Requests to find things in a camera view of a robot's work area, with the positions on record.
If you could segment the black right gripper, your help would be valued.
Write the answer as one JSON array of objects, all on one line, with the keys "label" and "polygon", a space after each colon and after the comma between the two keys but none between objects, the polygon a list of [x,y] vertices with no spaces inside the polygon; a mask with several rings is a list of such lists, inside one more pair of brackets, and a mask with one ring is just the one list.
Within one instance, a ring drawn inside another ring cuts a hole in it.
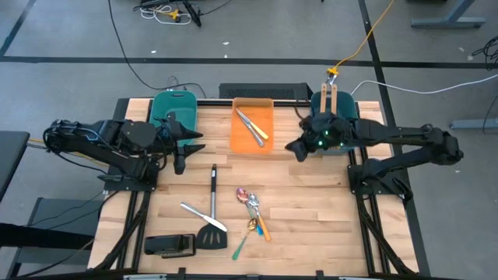
[{"label": "black right gripper", "polygon": [[300,121],[299,126],[303,134],[285,146],[286,150],[296,152],[299,162],[303,162],[309,153],[317,150],[348,152],[352,149],[344,139],[349,123],[335,114],[309,115]]}]

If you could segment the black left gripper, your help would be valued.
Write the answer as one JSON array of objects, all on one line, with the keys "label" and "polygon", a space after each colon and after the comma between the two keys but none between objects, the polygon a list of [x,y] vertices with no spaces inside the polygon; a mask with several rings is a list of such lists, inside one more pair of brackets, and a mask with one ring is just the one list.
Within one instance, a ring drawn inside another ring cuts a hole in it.
[{"label": "black left gripper", "polygon": [[163,169],[167,164],[167,156],[174,156],[174,172],[176,175],[181,175],[184,172],[186,163],[186,157],[202,150],[205,148],[205,144],[196,145],[184,145],[184,147],[179,145],[179,141],[187,139],[201,138],[202,133],[196,131],[187,130],[183,133],[183,126],[179,121],[176,120],[174,114],[166,118],[156,118],[160,122],[160,129],[158,136],[161,142],[161,152],[164,158],[164,164],[160,167]]}]

